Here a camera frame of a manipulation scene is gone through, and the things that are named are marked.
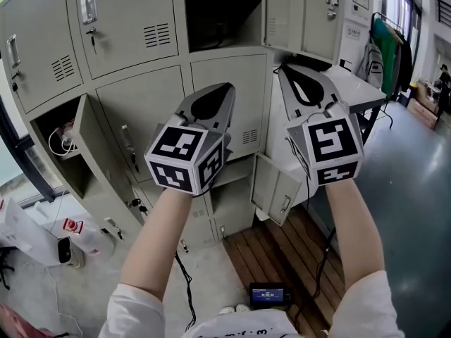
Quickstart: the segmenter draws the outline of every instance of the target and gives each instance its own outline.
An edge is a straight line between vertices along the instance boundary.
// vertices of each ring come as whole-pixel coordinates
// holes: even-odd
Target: green garment
[[[395,65],[397,41],[381,19],[374,21],[373,40],[382,53],[383,81],[381,90],[388,95],[391,94],[393,87],[393,67]]]

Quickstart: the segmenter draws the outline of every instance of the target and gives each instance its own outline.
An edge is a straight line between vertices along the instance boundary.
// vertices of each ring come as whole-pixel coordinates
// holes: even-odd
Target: gray floor
[[[108,263],[89,259],[80,270],[49,269],[56,279],[60,312],[77,319],[84,338],[97,337],[105,321],[106,305],[118,283],[129,247],[130,244],[119,244]],[[16,273],[8,277],[9,293],[0,286],[0,301],[35,327],[45,327],[56,334],[78,333],[73,319],[56,313],[54,282],[49,271],[38,263],[26,264],[29,260],[19,251],[12,253],[8,262],[16,267]],[[246,302],[247,293],[222,244],[190,253],[182,261],[193,278],[193,304],[198,322],[214,317],[224,306]],[[164,299],[166,336],[171,338],[181,337],[191,320],[186,283],[176,264]]]
[[[365,145],[357,185],[381,233],[398,324],[408,337],[436,337],[451,319],[451,129],[430,130],[398,103]],[[311,206],[327,226],[326,194]]]

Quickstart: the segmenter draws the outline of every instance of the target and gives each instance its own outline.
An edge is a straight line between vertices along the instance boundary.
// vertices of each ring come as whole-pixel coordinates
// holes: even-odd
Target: pink cloth
[[[0,320],[10,338],[49,338],[54,336],[46,329],[37,330],[11,308],[0,303]]]

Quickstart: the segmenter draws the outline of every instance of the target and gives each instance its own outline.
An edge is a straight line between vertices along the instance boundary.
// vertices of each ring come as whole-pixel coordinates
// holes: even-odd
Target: white shoe
[[[232,314],[235,312],[235,308],[233,308],[232,306],[229,307],[224,307],[219,311],[219,315],[223,315],[223,314]]]
[[[250,312],[251,308],[246,304],[238,304],[236,308],[237,313]]]

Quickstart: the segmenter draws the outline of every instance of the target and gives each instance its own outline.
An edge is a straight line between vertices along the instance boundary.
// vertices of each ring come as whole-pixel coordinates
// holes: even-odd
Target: wooden pallet
[[[308,338],[323,337],[345,294],[340,257],[332,249],[320,280],[321,293],[314,301],[316,269],[323,258],[326,238],[302,207],[290,211],[282,227],[274,222],[257,222],[223,241],[244,286],[251,282],[283,282],[293,289],[294,304],[288,311],[298,319],[299,333]]]

